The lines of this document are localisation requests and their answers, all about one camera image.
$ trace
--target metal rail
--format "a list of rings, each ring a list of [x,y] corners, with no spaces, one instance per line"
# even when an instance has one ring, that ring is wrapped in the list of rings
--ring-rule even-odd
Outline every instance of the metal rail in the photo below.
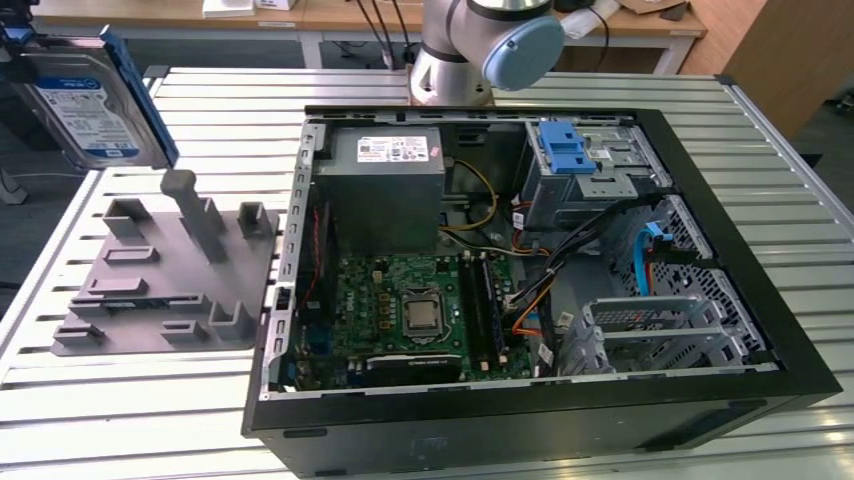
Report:
[[[174,68],[150,88],[182,152],[178,167],[196,171],[197,190],[220,209],[250,199],[285,210],[304,105],[407,101],[404,75],[385,71]],[[759,112],[709,77],[553,74],[533,88],[495,97],[501,106],[664,112],[846,392],[692,451],[439,475],[601,479],[633,471],[636,478],[655,480],[739,478],[750,472],[850,478],[851,219]],[[144,168],[89,175],[0,323],[4,478],[292,478],[261,444],[240,436],[250,352],[58,358],[48,351],[106,234],[97,215],[124,196],[141,198],[152,211],[173,210],[158,193],[158,177]]]

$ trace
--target blue latch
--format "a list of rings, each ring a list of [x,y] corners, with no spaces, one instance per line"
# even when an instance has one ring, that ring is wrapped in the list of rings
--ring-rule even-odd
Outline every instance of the blue latch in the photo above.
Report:
[[[587,158],[584,138],[569,122],[540,122],[539,138],[551,160],[551,173],[593,173],[596,164]]]
[[[6,38],[9,39],[9,41],[14,42],[17,45],[24,45],[29,41],[29,38],[36,34],[32,28],[26,28],[26,27],[20,27],[20,28],[6,27],[4,30],[5,30]]]

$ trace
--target wall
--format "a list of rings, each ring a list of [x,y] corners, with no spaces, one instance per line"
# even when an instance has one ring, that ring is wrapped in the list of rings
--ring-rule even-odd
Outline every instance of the wall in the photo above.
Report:
[[[854,1],[692,0],[708,35],[680,73],[735,78],[791,137],[854,70]]]
[[[679,73],[705,75],[723,71],[764,3],[766,0],[691,0],[691,9],[708,33],[693,44]]]
[[[791,136],[852,70],[854,1],[770,0],[723,72]]]

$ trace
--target motherboard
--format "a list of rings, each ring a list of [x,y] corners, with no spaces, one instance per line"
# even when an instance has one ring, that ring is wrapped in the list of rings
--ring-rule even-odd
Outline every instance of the motherboard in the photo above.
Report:
[[[480,288],[493,295],[481,304]],[[404,382],[451,380],[449,372],[452,381],[529,377],[525,343],[504,343],[499,306],[511,290],[501,255],[343,257],[333,322],[302,333],[314,379],[302,389],[369,386],[373,370]]]

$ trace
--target yellow wire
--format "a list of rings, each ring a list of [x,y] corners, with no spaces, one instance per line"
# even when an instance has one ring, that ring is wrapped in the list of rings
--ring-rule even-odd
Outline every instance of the yellow wire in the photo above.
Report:
[[[465,167],[468,167],[468,169],[471,170],[471,173],[475,174],[475,176],[480,179],[480,181],[483,182],[483,184],[485,185],[485,188],[489,189],[489,196],[492,198],[492,206],[489,207],[489,213],[485,216],[485,218],[475,223],[469,223],[468,225],[456,225],[456,226],[447,226],[447,227],[439,227],[439,230],[451,230],[451,231],[464,231],[464,230],[473,230],[475,228],[479,228],[480,226],[485,225],[487,223],[489,223],[489,220],[492,220],[492,217],[495,216],[495,212],[497,211],[497,195],[495,194],[495,189],[492,188],[492,185],[489,184],[489,181],[485,179],[485,177],[483,176],[483,174],[480,173],[480,171],[471,165],[471,163],[463,161],[463,160],[453,160],[456,163],[461,163],[463,165],[465,165]]]

